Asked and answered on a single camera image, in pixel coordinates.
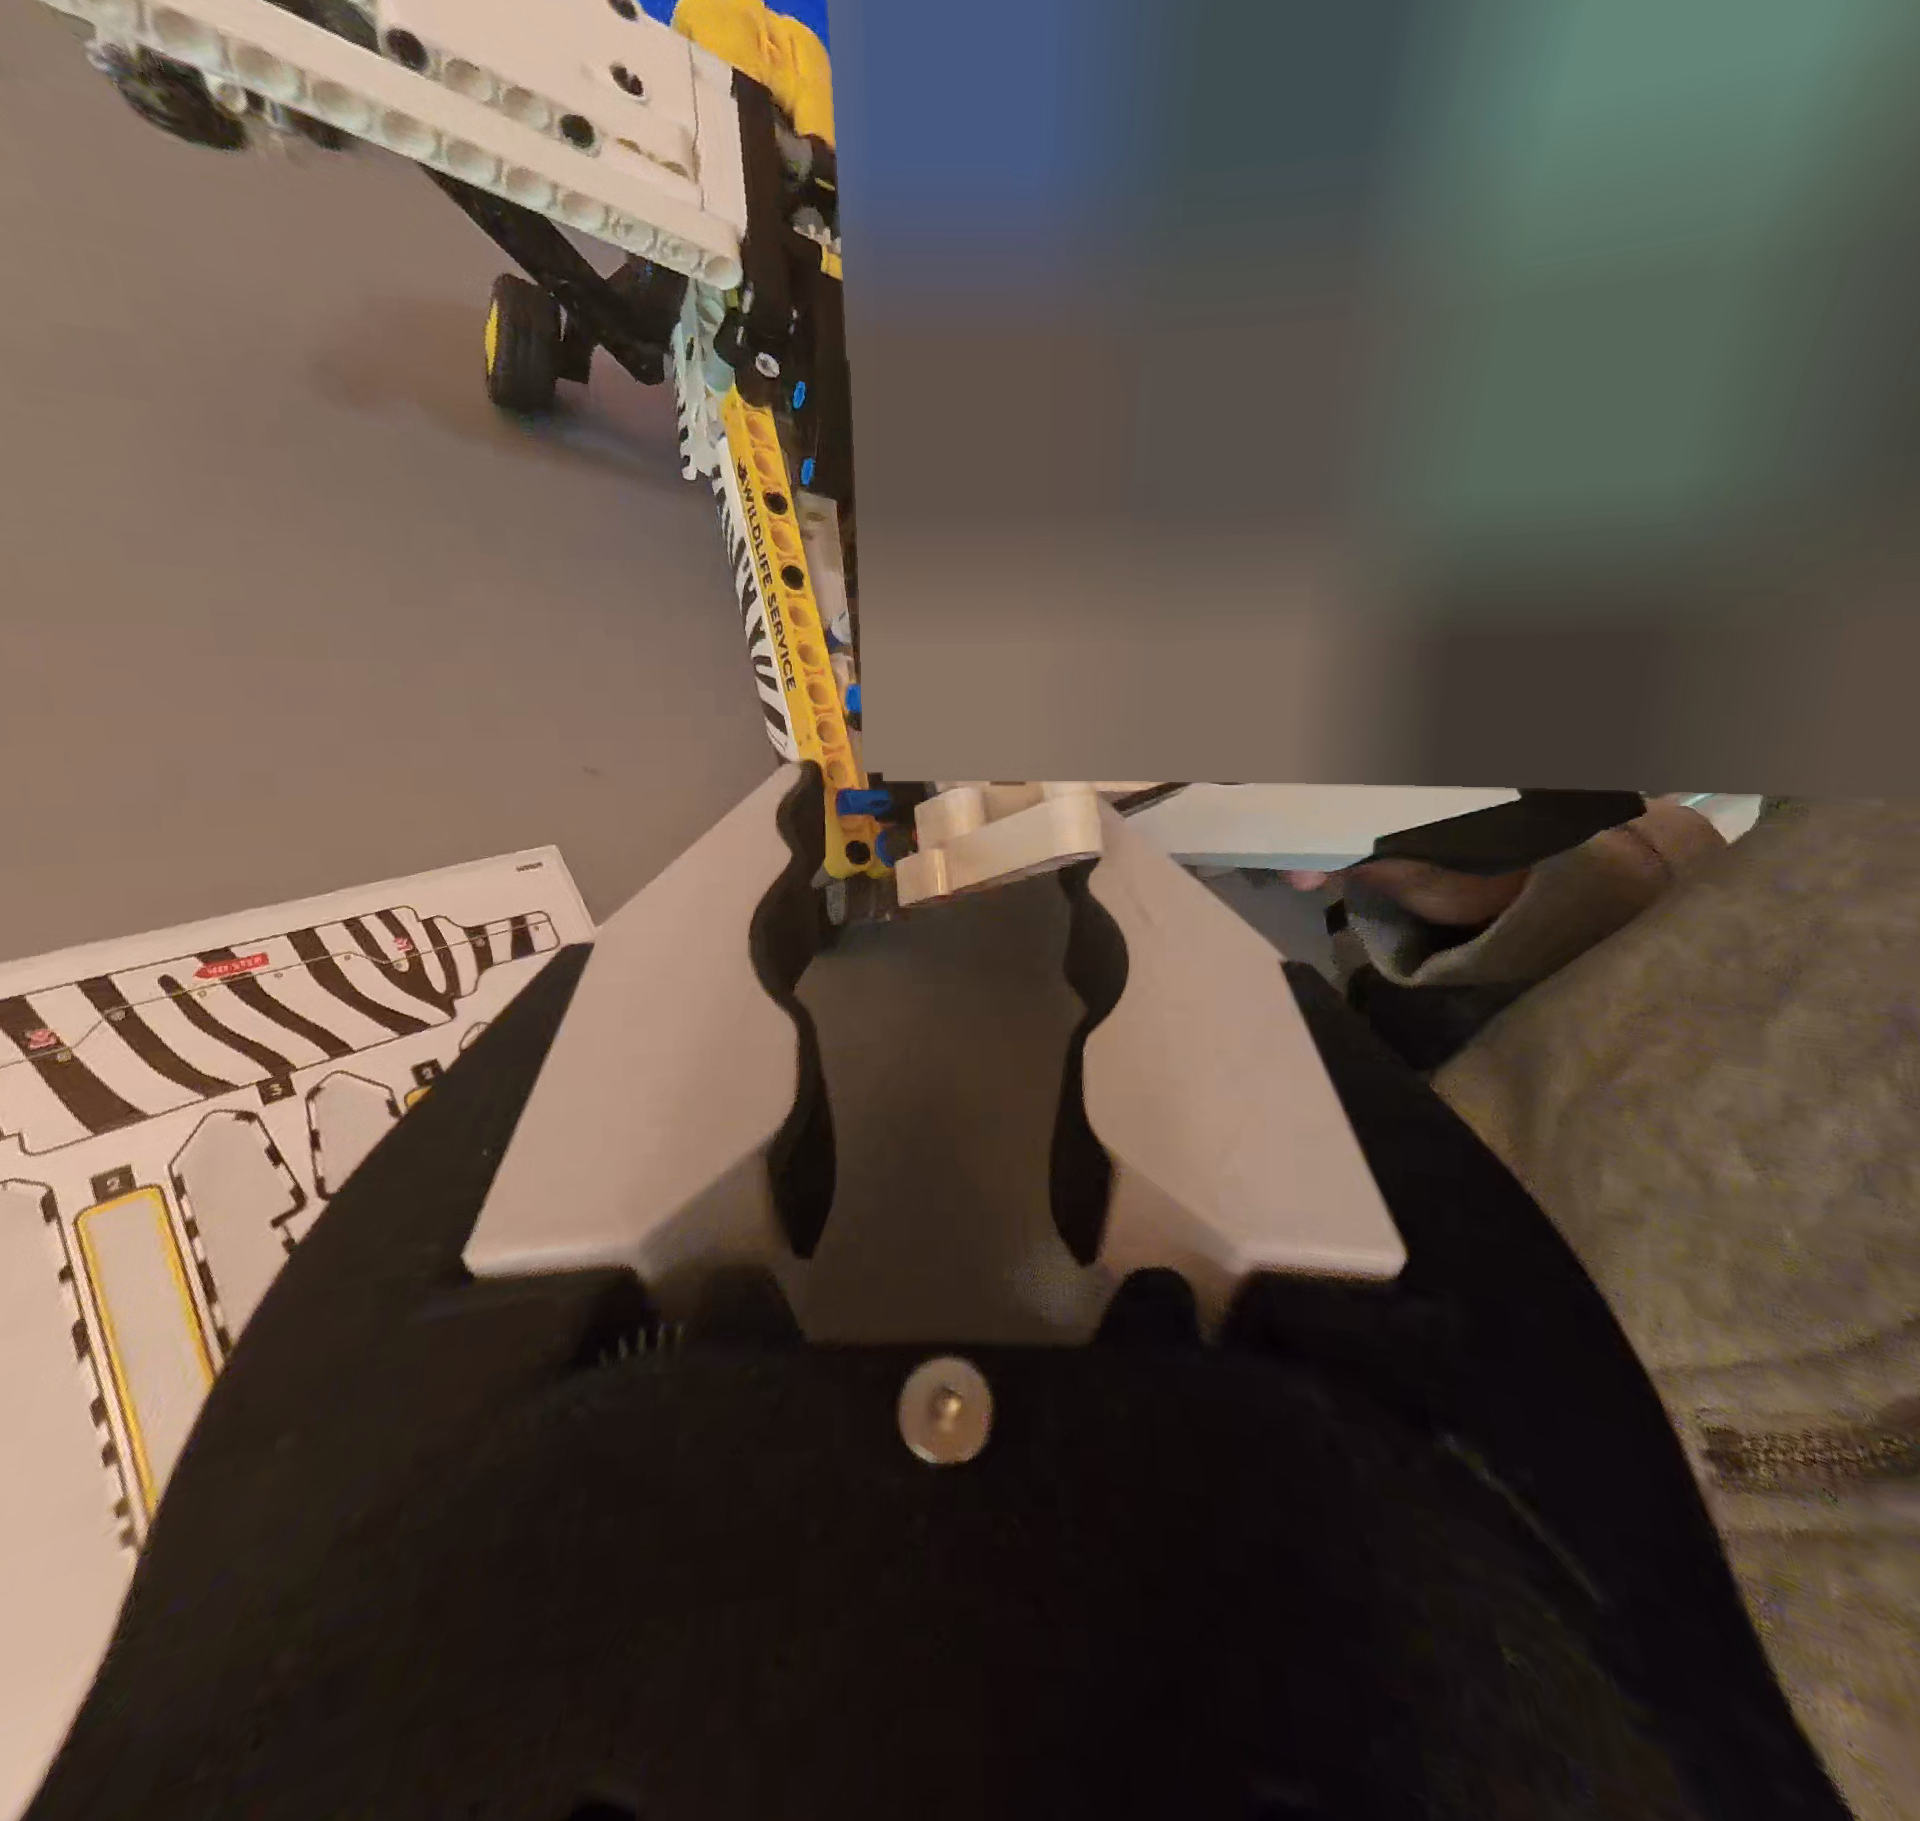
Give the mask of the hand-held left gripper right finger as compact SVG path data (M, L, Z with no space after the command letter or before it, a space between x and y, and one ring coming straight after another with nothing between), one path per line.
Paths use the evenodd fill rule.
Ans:
M1097 805L1065 874L1080 1001L1048 1205L1089 1298L1169 1272L1203 1320L1263 1277L1389 1284L1408 1246L1282 954Z

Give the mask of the white yellow lego airplane model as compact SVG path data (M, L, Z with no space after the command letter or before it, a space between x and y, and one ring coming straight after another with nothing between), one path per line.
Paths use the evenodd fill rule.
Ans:
M509 260L499 411L597 355L675 395L767 738L825 783L823 881L947 903L1099 852L1086 783L890 783L860 730L854 464L830 43L763 0L37 0L145 121L420 167Z

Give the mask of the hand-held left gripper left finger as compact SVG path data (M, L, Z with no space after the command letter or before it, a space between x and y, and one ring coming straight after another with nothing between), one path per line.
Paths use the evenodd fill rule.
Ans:
M801 1277L835 1180L799 1001L823 860L823 773L786 765L603 925L467 1239L472 1274Z

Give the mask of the zebra striped sticker sheet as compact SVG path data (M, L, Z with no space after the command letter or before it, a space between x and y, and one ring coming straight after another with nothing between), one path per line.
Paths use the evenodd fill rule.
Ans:
M557 848L4 967L4 1553L119 1581L299 1239L566 945Z

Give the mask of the person's right forearm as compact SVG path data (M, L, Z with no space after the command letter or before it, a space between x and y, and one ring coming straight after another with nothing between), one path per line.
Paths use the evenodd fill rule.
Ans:
M1915 1078L1915 801L1783 800L1619 923L1439 928L1349 908L1349 986L1435 1035L1435 1076L1473 1089L1570 1086L1717 1069Z

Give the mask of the person's right hand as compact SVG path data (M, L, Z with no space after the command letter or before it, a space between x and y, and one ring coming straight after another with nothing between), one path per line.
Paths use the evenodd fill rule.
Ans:
M1661 800L1638 818L1527 869L1468 874L1430 861L1380 860L1338 874L1334 886L1355 910L1363 905L1391 906L1439 928L1619 923L1727 852L1729 841L1709 817Z

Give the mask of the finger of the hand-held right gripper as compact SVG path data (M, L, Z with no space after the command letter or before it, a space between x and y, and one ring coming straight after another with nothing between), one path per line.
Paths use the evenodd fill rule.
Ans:
M1410 828L1518 801L1512 788L1185 787L1161 801L1174 860L1363 860Z

